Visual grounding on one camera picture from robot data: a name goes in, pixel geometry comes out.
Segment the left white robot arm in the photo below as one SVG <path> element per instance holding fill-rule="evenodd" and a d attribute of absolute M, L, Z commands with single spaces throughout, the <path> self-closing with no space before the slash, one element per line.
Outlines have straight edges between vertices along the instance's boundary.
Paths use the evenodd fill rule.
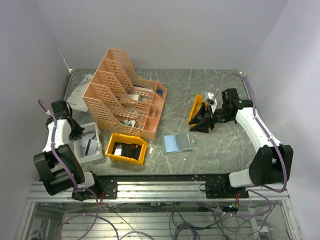
<path fill-rule="evenodd" d="M 84 131 L 73 119 L 72 108 L 63 100 L 51 103 L 51 107 L 41 99 L 38 104 L 48 115 L 48 137 L 42 152 L 34 155 L 33 163 L 46 192 L 54 196 L 71 189 L 73 200 L 97 199 L 102 193 L 97 176 L 83 171 L 70 147 Z"/>

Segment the yellow bin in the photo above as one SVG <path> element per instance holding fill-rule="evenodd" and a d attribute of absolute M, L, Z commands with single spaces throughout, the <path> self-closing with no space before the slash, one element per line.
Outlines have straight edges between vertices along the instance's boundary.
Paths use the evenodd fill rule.
<path fill-rule="evenodd" d="M 111 161 L 144 165 L 148 143 L 138 136 L 112 133 L 105 155 Z"/>
<path fill-rule="evenodd" d="M 191 111 L 189 113 L 188 122 L 192 120 L 193 117 L 196 116 L 196 114 L 199 112 L 201 106 L 203 103 L 203 96 L 201 94 L 197 94 L 195 96 Z"/>

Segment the black credit card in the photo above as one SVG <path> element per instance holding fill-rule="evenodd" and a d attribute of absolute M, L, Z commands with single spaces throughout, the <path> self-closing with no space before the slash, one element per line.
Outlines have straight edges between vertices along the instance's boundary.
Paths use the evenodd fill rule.
<path fill-rule="evenodd" d="M 179 133 L 176 135 L 177 147 L 180 151 L 191 150 L 191 140 L 188 133 Z"/>

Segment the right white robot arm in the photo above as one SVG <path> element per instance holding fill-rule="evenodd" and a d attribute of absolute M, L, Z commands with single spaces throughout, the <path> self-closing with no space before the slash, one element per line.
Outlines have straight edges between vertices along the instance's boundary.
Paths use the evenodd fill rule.
<path fill-rule="evenodd" d="M 192 105 L 188 125 L 191 132 L 209 133 L 216 124 L 235 122 L 240 124 L 249 137 L 255 150 L 255 156 L 247 169 L 232 172 L 228 181 L 220 186 L 221 194 L 233 197 L 239 187 L 283 184 L 286 189 L 290 178 L 293 148 L 282 144 L 272 135 L 261 120 L 258 111 L 250 99 L 240 99 L 235 88 L 221 93 L 222 107 L 218 108 L 214 94 L 197 94 Z"/>

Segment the white bin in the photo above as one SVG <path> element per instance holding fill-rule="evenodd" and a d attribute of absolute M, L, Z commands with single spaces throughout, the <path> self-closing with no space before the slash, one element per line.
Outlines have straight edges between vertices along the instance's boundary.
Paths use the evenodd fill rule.
<path fill-rule="evenodd" d="M 103 147 L 100 141 L 100 129 L 96 122 L 82 125 L 84 128 L 80 139 L 73 142 L 74 155 L 82 164 L 103 159 Z"/>

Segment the pink file organizer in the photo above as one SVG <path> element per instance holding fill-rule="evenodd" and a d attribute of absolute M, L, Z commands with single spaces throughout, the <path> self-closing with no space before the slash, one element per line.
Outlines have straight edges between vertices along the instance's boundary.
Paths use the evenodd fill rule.
<path fill-rule="evenodd" d="M 125 51 L 109 48 L 82 98 L 99 128 L 154 140 L 167 92 L 161 82 L 139 77 Z"/>

